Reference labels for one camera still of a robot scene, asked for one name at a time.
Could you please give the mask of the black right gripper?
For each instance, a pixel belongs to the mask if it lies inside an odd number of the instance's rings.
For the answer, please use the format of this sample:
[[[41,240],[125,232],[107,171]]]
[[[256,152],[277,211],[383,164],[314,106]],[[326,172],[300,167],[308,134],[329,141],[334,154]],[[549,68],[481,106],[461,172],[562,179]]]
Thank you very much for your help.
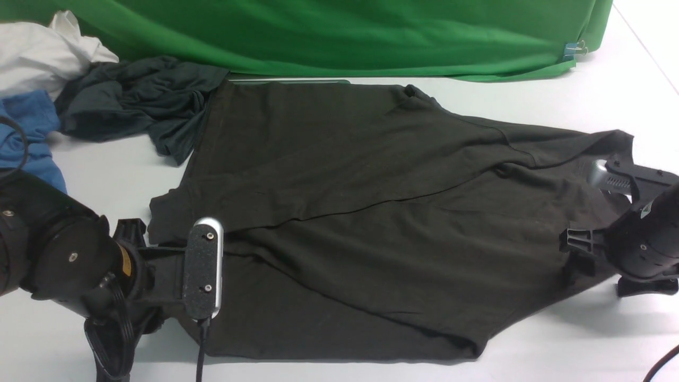
[[[675,295],[678,264],[678,177],[672,172],[621,160],[609,170],[631,183],[631,206],[611,225],[594,230],[568,228],[560,234],[567,281],[577,274],[595,276],[599,264],[613,267],[620,279],[618,297],[646,293]]]

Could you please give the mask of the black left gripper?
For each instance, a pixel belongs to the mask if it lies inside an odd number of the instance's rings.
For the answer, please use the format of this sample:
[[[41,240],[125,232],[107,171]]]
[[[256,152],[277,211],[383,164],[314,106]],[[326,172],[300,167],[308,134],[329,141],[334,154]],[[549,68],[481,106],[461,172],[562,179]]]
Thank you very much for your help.
[[[184,306],[184,249],[150,247],[145,233],[141,219],[117,222],[112,237],[121,247],[119,258],[100,284],[85,295],[86,316],[95,323],[118,317],[109,289],[113,281],[122,289],[133,328],[142,334],[156,332],[171,309]]]

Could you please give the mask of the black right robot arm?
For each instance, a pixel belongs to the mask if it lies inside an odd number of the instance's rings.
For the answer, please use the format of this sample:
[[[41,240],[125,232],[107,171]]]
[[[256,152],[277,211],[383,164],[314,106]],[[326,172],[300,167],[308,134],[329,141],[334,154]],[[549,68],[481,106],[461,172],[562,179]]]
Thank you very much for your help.
[[[560,234],[560,251],[568,254],[563,283],[595,276],[608,264],[620,279],[618,297],[648,293],[675,295],[678,264],[678,177],[638,166],[615,155],[596,160],[587,181],[595,188],[631,197],[631,206],[608,227],[568,228]]]

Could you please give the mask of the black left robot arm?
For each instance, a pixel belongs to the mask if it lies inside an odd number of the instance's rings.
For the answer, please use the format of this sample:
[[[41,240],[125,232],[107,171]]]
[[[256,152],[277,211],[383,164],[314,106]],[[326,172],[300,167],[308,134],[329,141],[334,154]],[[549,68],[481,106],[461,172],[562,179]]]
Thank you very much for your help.
[[[180,287],[158,288],[141,219],[109,220],[19,169],[2,168],[2,295],[17,289],[82,316],[85,328],[118,331],[126,309],[133,330],[157,331],[185,313]]]

